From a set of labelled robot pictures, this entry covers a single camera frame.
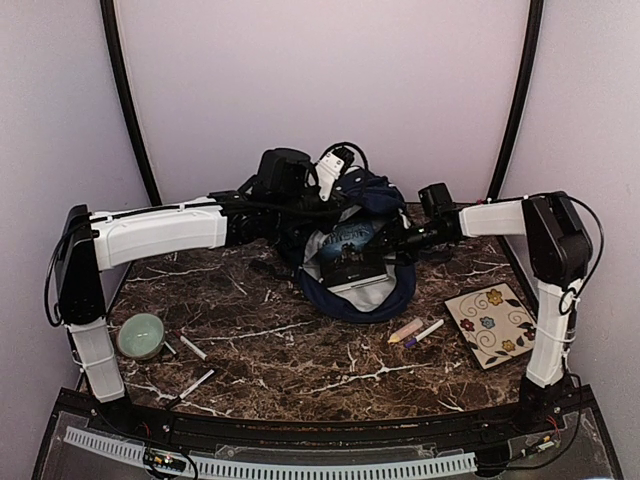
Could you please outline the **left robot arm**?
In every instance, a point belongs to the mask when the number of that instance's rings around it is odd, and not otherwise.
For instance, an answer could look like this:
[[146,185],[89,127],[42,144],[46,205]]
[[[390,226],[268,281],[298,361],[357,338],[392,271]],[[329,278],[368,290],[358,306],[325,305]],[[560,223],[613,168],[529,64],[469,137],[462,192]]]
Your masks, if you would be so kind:
[[344,144],[328,148],[317,162],[275,148],[263,153],[257,173],[237,190],[121,212],[91,213],[86,205],[69,211],[47,266],[45,315],[52,326],[66,327],[93,397],[105,403],[101,417],[117,434],[134,435],[141,415],[123,399],[102,272],[178,251],[275,242],[291,225],[335,220],[349,203],[334,186],[353,161]]

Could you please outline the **dark blue hardcover book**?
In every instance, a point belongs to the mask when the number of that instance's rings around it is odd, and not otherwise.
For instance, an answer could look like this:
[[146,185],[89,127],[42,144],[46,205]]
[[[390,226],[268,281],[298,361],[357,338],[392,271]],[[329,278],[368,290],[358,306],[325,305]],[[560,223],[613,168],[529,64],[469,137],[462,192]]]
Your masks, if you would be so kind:
[[384,257],[365,251],[375,233],[370,220],[355,220],[338,224],[323,241],[315,259],[320,282],[329,291],[343,292],[388,279]]

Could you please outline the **pink highlighter pen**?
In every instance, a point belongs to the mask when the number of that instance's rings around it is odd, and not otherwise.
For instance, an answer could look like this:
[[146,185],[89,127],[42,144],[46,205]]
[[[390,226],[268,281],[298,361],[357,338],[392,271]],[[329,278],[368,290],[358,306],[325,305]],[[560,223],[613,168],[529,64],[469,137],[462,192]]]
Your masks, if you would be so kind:
[[419,318],[412,320],[411,322],[403,325],[401,328],[396,330],[394,333],[390,335],[388,338],[388,344],[395,344],[405,339],[415,331],[419,330],[423,327],[423,321]]

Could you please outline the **navy blue backpack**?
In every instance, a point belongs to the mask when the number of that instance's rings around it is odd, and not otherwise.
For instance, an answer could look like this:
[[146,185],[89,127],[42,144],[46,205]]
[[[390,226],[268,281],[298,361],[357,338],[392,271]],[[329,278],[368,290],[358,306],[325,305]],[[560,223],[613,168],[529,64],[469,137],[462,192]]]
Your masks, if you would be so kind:
[[353,324],[389,321],[403,313],[413,298],[416,288],[413,263],[384,257],[386,281],[333,293],[320,282],[315,256],[323,241],[343,222],[370,220],[374,224],[376,233],[365,249],[379,240],[379,231],[388,223],[411,228],[413,222],[404,197],[387,177],[365,173],[361,167],[349,168],[346,175],[335,182],[334,191],[356,204],[343,212],[327,233],[316,224],[289,230],[281,236],[276,250],[293,270],[294,279],[306,298],[323,314]]

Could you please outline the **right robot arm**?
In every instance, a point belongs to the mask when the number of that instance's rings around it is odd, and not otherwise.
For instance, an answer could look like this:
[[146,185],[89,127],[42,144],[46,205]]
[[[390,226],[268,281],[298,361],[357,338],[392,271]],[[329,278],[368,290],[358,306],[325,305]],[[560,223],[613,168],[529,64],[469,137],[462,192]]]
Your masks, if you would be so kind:
[[577,304],[602,257],[576,210],[580,202],[557,191],[462,206],[443,183],[423,188],[419,197],[428,223],[407,227],[395,221],[375,235],[370,250],[409,261],[422,249],[469,238],[523,236],[527,241],[538,288],[536,337],[510,424],[530,434],[564,393]]

